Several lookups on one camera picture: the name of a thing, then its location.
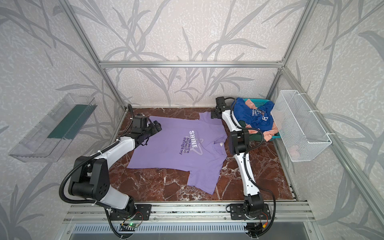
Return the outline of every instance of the mounting plate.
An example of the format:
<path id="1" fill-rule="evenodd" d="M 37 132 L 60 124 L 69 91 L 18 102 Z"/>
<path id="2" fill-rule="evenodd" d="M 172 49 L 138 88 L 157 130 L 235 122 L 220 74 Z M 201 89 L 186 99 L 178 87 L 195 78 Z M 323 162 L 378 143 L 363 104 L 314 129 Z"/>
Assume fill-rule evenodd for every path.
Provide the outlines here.
<path id="1" fill-rule="evenodd" d="M 151 204 L 136 204 L 137 210 L 143 215 L 143 221 L 149 220 L 149 215 L 151 213 Z M 119 211 L 111 211 L 111 214 L 109 215 L 111 218 L 111 221 L 123 221 L 124 215 L 121 215 Z M 141 220 L 141 215 L 137 213 L 131 220 Z"/>
<path id="2" fill-rule="evenodd" d="M 253 220 L 252 218 L 248 218 L 245 215 L 245 209 L 243 204 L 229 204 L 227 206 L 227 212 L 231 213 L 231 219 L 232 220 Z M 262 212 L 259 213 L 259 215 L 256 216 L 255 220 L 266 220 L 266 216 L 263 214 L 265 213 L 268 216 L 268 219 L 271 219 L 271 211 L 269 210 L 268 204 L 264 204 L 264 209 Z"/>

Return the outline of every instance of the metal vent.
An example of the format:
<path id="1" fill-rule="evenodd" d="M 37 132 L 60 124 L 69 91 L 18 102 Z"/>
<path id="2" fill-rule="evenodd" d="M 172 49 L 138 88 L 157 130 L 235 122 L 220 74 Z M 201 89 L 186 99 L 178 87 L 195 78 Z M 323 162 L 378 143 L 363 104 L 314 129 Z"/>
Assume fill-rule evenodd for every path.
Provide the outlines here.
<path id="1" fill-rule="evenodd" d="M 113 223 L 116 231 L 119 224 Z M 244 232 L 243 223 L 143 223 L 135 233 L 236 233 Z M 72 233 L 112 233 L 107 223 L 77 223 Z"/>

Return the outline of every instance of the crumpled clothing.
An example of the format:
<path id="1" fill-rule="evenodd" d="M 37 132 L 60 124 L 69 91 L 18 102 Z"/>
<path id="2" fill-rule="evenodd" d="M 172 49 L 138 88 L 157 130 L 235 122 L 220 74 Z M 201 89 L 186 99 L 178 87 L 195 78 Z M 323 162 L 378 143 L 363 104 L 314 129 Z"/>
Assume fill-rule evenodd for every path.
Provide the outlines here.
<path id="1" fill-rule="evenodd" d="M 248 100 L 245 101 L 245 105 L 247 105 L 250 109 L 257 109 L 257 107 L 255 106 L 255 104 L 254 104 L 250 99 L 248 99 Z M 250 134 L 255 134 L 255 133 L 257 133 L 256 130 L 248 130 L 248 132 L 249 132 Z M 263 132 L 265 141 L 268 142 L 269 140 L 271 140 L 272 137 L 273 137 L 276 133 L 278 133 L 278 132 L 279 132 L 279 130 L 277 129 L 276 123 L 275 123 L 275 121 L 273 121 L 272 129 L 269 130 L 269 131 L 265 131 L 265 132 Z"/>
<path id="2" fill-rule="evenodd" d="M 253 128 L 269 131 L 273 126 L 271 110 L 275 104 L 271 101 L 256 109 L 250 109 L 242 98 L 237 98 L 233 113 L 238 121 L 244 121 Z"/>

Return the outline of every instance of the wallpaper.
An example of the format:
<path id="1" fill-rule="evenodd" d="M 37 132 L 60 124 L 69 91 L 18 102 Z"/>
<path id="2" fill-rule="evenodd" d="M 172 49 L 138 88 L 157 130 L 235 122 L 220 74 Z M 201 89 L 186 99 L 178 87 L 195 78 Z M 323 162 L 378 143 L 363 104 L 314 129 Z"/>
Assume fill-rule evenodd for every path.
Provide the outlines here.
<path id="1" fill-rule="evenodd" d="M 277 98 L 280 90 L 291 89 L 282 77 L 272 100 Z M 326 240 L 384 239 L 384 229 L 331 148 L 326 148 L 312 161 L 292 162 L 283 141 L 277 139 L 276 142 L 283 153 L 282 161 L 288 168 L 296 195 L 300 201 L 309 202 Z"/>
<path id="2" fill-rule="evenodd" d="M 384 1 L 317 5 L 288 63 L 384 197 Z"/>
<path id="3" fill-rule="evenodd" d="M 281 60 L 307 0 L 70 0 L 103 61 Z"/>
<path id="4" fill-rule="evenodd" d="M 265 98 L 276 68 L 115 68 L 108 74 L 133 106 L 216 106 L 218 96 Z"/>
<path id="5" fill-rule="evenodd" d="M 58 186 L 74 160 L 102 149 L 123 109 L 58 3 L 0 2 L 0 239 L 54 239 L 69 205 Z M 95 97 L 94 113 L 56 163 L 8 152 L 67 94 Z"/>

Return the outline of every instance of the white wire mesh basket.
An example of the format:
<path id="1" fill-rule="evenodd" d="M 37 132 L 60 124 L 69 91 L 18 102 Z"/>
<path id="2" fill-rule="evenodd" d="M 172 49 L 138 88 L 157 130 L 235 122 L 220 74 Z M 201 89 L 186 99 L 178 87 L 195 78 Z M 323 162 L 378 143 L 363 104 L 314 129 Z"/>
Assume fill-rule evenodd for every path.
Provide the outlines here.
<path id="1" fill-rule="evenodd" d="M 292 162 L 310 161 L 332 141 L 296 90 L 282 90 L 271 114 Z"/>

